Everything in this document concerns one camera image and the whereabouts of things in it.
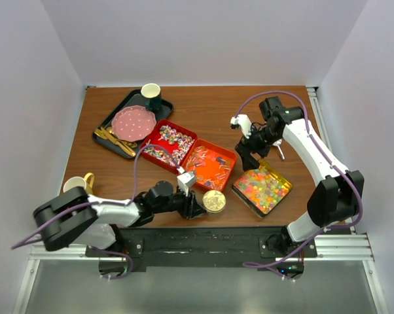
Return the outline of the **gold jar lid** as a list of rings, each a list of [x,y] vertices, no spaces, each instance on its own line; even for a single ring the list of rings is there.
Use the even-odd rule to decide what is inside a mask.
[[[203,205],[214,205],[214,204],[225,204],[226,206],[226,198],[222,192],[217,190],[207,191],[202,198]]]

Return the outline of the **tin of star candies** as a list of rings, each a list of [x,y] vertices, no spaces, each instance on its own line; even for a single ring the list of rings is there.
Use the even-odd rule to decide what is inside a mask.
[[[259,160],[232,185],[233,191],[259,217],[267,216],[293,189],[293,185],[269,163]]]

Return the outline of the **silver metal scoop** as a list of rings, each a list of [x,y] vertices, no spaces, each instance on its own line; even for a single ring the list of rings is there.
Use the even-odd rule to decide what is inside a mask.
[[[277,150],[279,152],[279,155],[280,155],[280,158],[284,161],[285,160],[285,155],[284,155],[284,153],[283,153],[283,151],[281,149],[281,144],[282,144],[282,140],[279,139],[279,140],[277,140],[276,142],[273,143],[273,146],[277,148]]]

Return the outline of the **orange box of candies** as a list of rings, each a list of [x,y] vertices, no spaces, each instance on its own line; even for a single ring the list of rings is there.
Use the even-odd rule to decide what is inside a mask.
[[[195,186],[198,188],[222,192],[236,161],[237,156],[231,150],[197,139],[181,165],[184,170],[195,174]]]

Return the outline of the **red box of swirl candies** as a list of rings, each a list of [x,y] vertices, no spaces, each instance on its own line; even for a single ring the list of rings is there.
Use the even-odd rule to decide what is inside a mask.
[[[159,121],[141,147],[146,149],[141,156],[163,169],[176,173],[188,156],[198,136],[169,120]]]

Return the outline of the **clear glass jar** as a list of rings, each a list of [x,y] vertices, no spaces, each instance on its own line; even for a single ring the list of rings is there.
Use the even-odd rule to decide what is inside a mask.
[[[209,213],[209,214],[219,214],[221,213],[225,208],[225,204],[214,204],[214,205],[204,205],[204,209]]]

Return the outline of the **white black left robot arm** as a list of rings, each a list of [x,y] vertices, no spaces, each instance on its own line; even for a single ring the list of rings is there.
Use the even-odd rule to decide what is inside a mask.
[[[117,256],[123,249],[123,240],[115,231],[117,226],[143,226],[156,214],[174,211],[187,220],[206,212],[194,191],[159,181],[133,201],[99,198],[74,187],[34,210],[33,218],[47,251],[81,244]]]

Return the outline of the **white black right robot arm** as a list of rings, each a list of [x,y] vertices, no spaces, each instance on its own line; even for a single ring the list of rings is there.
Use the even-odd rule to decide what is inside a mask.
[[[241,112],[230,119],[230,126],[242,132],[235,150],[245,172],[260,169],[261,162],[254,155],[265,157],[275,142],[284,140],[312,176],[315,189],[306,212],[266,240],[268,247],[293,257],[302,250],[303,242],[309,242],[319,232],[339,228],[340,222],[348,218],[361,218],[365,180],[360,171],[350,171],[322,142],[303,102],[296,107],[284,107],[279,95],[280,91],[265,92],[266,99],[259,103],[264,120],[261,126],[256,126]]]

